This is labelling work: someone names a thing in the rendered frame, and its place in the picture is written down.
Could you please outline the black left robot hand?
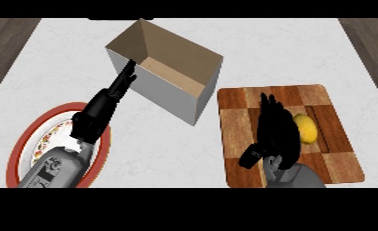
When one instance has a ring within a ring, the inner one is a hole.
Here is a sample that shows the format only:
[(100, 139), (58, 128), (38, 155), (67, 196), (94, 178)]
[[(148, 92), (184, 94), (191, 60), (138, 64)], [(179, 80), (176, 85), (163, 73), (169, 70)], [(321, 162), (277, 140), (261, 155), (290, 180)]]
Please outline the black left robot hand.
[(101, 138), (117, 104), (138, 78), (135, 67), (136, 62), (131, 60), (111, 86), (98, 92), (83, 111), (77, 112), (72, 118), (73, 130), (70, 136), (89, 144), (95, 144)]

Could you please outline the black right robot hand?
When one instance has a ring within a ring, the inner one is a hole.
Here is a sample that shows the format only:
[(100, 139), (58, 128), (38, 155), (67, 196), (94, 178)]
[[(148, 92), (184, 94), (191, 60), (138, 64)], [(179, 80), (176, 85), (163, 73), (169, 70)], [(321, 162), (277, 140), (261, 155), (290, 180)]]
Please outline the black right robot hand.
[(281, 156), (280, 169), (287, 170), (297, 163), (302, 140), (290, 111), (274, 95), (261, 94), (261, 115), (258, 121), (258, 142), (244, 151), (240, 166), (250, 169), (262, 158)]

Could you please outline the checkered wooden cutting board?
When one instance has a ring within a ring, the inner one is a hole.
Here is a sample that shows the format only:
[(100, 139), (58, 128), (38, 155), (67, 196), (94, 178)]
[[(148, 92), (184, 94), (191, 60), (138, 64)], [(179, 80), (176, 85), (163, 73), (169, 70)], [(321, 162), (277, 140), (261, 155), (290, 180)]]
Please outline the checkered wooden cutting board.
[(323, 85), (224, 88), (218, 100), (230, 186), (265, 187), (287, 171), (325, 184), (365, 180)]

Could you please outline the open cardboard box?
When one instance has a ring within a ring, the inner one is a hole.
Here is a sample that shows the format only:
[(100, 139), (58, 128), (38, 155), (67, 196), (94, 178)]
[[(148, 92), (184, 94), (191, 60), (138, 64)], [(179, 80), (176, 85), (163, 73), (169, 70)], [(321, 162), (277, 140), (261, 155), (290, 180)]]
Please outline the open cardboard box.
[(105, 48), (117, 73), (131, 60), (136, 62), (131, 88), (196, 125), (215, 92), (224, 56), (144, 19)]

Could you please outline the red-rimmed patterned plate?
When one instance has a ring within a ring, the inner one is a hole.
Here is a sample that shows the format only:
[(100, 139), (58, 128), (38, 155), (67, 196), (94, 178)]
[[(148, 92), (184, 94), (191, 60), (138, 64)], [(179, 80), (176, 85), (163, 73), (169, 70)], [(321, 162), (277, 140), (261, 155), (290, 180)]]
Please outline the red-rimmed patterned plate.
[[(36, 121), (26, 129), (14, 146), (8, 160), (8, 188), (15, 188), (18, 186), (21, 179), (29, 173), (33, 165), (35, 152), (38, 151), (39, 143), (48, 135), (49, 131), (57, 127), (60, 123), (63, 123), (66, 120), (70, 120), (74, 113), (82, 111), (85, 107), (85, 102), (72, 102), (57, 106), (36, 119)], [(95, 152), (91, 160), (91, 168), (79, 183), (80, 188), (89, 187), (100, 176), (108, 158), (110, 146), (111, 127), (107, 127), (103, 137), (97, 142)]]

